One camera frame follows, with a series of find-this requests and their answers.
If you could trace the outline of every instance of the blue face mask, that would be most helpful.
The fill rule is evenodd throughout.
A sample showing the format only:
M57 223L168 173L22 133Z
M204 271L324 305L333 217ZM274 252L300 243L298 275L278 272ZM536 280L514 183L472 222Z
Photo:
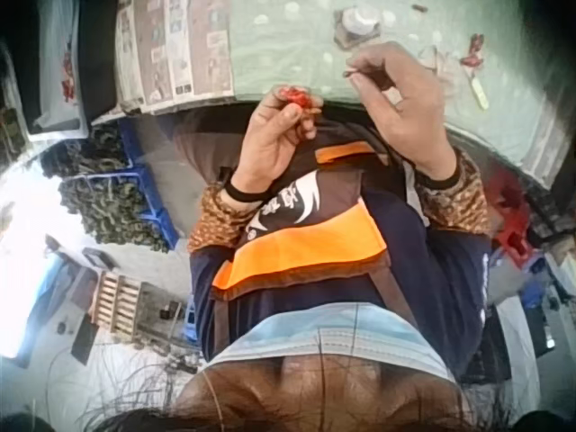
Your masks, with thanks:
M353 356L454 381L440 355L407 321L370 303L331 303L260 322L208 365L310 354Z

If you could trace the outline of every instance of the wooden crate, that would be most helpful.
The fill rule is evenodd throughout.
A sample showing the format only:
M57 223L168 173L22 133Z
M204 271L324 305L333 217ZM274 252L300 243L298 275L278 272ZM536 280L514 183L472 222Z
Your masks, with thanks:
M92 322L132 341L140 292L141 282L102 271L92 308Z

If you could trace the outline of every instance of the small container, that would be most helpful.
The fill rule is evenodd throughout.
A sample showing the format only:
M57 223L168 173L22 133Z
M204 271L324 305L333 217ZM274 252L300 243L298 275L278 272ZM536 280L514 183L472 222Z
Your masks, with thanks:
M374 30L379 18L380 15L375 8L362 4L343 11L342 25L350 33L365 36Z

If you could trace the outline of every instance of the black wristband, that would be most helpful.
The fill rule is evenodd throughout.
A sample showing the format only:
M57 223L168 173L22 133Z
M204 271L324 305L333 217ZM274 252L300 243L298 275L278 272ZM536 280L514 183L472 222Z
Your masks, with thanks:
M262 193L246 193L239 191L232 184L232 175L228 177L228 180L224 184L224 190L230 195L230 198L238 201L239 203L254 203L256 201L267 201L270 197L268 191Z

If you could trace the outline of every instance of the left hand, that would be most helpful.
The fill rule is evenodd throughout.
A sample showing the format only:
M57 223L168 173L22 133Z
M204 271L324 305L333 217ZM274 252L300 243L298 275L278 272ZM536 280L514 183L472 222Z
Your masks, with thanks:
M282 175L290 164L296 146L316 137L311 115L296 103L288 103L279 94L282 87L268 93L250 117L238 169L232 185L247 194L260 194ZM312 108L323 105L321 98L310 96Z

